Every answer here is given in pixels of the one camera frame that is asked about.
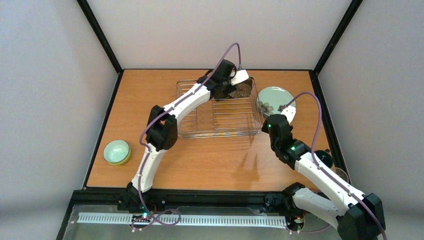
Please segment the black floral square plate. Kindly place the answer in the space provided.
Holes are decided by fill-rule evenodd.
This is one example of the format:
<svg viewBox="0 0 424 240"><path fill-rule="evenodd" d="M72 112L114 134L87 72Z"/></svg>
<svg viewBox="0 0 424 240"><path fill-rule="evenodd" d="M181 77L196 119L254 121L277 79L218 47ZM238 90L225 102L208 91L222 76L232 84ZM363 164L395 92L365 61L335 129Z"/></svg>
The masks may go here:
<svg viewBox="0 0 424 240"><path fill-rule="evenodd" d="M216 98L217 101L222 101L226 99L242 99L249 98L253 89L253 81L255 79L250 77L248 80L245 80L241 83L235 85L235 90L230 92L227 96Z"/></svg>

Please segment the wire metal dish rack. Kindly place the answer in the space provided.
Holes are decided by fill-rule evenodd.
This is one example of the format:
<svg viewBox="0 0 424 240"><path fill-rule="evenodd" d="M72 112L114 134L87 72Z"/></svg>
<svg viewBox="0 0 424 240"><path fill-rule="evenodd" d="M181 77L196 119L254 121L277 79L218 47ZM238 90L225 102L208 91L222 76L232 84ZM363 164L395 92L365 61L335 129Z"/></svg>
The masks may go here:
<svg viewBox="0 0 424 240"><path fill-rule="evenodd" d="M253 81L250 97L211 99L188 113L178 124L182 139L252 136L259 133L264 117L257 108L258 92Z"/></svg>

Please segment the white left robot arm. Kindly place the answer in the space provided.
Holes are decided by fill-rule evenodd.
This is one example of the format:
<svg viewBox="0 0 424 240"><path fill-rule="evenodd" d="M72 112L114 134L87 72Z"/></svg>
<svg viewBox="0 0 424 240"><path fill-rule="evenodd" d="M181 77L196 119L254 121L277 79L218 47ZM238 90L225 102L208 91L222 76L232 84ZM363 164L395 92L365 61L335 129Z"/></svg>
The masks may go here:
<svg viewBox="0 0 424 240"><path fill-rule="evenodd" d="M173 102L160 107L155 105L147 126L140 135L145 147L137 172L118 200L117 208L129 212L149 212L142 196L153 186L157 168L178 138L178 125L195 108L213 98L227 96L236 88L232 80L238 73L234 63L221 60L217 66L201 76L189 91Z"/></svg>

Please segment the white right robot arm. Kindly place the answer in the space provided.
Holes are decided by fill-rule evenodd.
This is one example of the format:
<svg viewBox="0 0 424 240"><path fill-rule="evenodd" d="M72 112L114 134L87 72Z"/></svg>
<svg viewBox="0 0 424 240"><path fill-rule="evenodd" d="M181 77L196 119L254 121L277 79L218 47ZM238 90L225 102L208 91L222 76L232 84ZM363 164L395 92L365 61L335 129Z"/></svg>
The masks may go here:
<svg viewBox="0 0 424 240"><path fill-rule="evenodd" d="M308 145L295 139L292 129L285 115L272 114L261 130L269 135L270 148L276 157L324 194L321 196L296 183L289 193L293 205L325 221L343 240L374 240L378 236L386 239L382 200L344 181Z"/></svg>

